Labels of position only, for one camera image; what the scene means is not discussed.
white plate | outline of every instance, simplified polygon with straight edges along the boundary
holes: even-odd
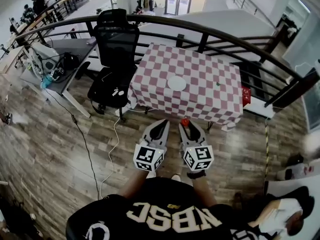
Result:
[[[175,75],[168,80],[168,86],[171,90],[181,92],[186,88],[187,83],[181,76]]]

yellow and black pole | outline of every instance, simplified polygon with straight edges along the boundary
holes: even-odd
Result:
[[[264,181],[263,181],[263,190],[265,189],[266,178],[268,174],[268,166],[269,166],[269,125],[268,119],[264,122],[265,129],[265,148],[266,148],[266,157],[265,157],[265,172],[264,172]]]

pink and white checkered tablecloth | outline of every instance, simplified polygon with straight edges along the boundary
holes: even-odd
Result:
[[[169,88],[173,76],[186,81],[183,91]],[[128,99],[131,105],[215,122],[225,131],[234,128],[243,114],[238,66],[163,44],[148,47],[130,83]]]

white cable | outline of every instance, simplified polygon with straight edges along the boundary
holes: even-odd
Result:
[[[114,125],[113,125],[113,129],[114,129],[115,135],[116,135],[116,137],[117,137],[117,139],[118,139],[118,142],[117,142],[117,143],[115,144],[115,146],[109,151],[109,154],[108,154],[109,159],[110,159],[110,161],[111,161],[111,163],[112,163],[112,172],[101,182],[101,185],[100,185],[100,197],[101,197],[101,199],[103,199],[102,194],[101,194],[101,193],[102,193],[102,184],[103,184],[107,179],[109,179],[110,176],[115,172],[114,162],[113,162],[112,159],[111,159],[110,153],[116,148],[116,146],[118,146],[118,144],[119,144],[119,142],[120,142],[118,133],[117,133],[117,131],[116,131],[116,124],[119,122],[119,120],[120,120],[120,117],[119,117],[119,119],[118,119],[118,120],[114,123]]]
[[[296,65],[296,66],[294,67],[294,71],[297,72],[297,67],[301,67],[301,66],[304,65],[304,64],[307,64],[309,67],[313,68],[313,66],[311,66],[308,62],[304,62],[304,63],[302,63],[302,64],[300,64],[300,65]]]
[[[138,110],[133,110],[133,109],[129,109],[129,110],[130,110],[130,111],[134,111],[134,112],[138,112],[138,113],[143,113],[143,112],[145,112],[144,110],[143,110],[143,111],[138,111]]]

wristwatch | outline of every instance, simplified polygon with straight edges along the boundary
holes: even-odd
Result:
[[[191,180],[195,180],[198,178],[201,178],[203,176],[206,176],[206,171],[205,170],[201,170],[198,172],[187,172],[186,174]]]

